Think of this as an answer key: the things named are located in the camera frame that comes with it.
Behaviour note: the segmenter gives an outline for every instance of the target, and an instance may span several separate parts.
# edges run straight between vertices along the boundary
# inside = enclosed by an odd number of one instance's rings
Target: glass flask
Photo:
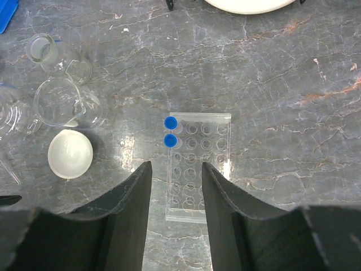
[[[104,108],[85,85],[69,78],[50,78],[35,93],[34,110],[49,126],[89,128],[103,119]]]
[[[32,134],[40,125],[29,97],[14,86],[0,83],[0,142]]]
[[[30,38],[27,44],[29,59],[40,64],[54,77],[71,77],[74,83],[83,85],[91,76],[91,64],[81,53],[67,43],[53,40],[41,33]]]

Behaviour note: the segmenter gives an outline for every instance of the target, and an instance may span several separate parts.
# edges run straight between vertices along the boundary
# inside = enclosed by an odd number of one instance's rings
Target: transparent glassware
[[[104,120],[104,107],[85,85],[50,78],[35,93],[34,110],[49,126],[89,128]]]
[[[54,41],[44,33],[30,38],[27,55],[53,77],[71,77],[73,82],[83,85],[91,76],[89,60],[67,43]]]
[[[30,98],[9,84],[0,84],[0,141],[36,132],[41,121],[31,107]]]

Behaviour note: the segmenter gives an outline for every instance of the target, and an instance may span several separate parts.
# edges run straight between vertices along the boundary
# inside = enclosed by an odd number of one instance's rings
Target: gray marble countertop
[[[93,65],[88,87],[104,100],[102,126],[83,130],[95,159],[82,177],[57,178],[42,125],[2,146],[23,180],[0,169],[1,194],[68,212],[153,166],[144,270],[211,270],[205,225],[166,222],[163,119],[174,112],[232,114],[231,180],[284,209],[361,202],[361,4],[295,2],[232,15],[203,1],[23,0],[0,35],[0,81],[33,95],[48,78],[26,56],[48,33]]]

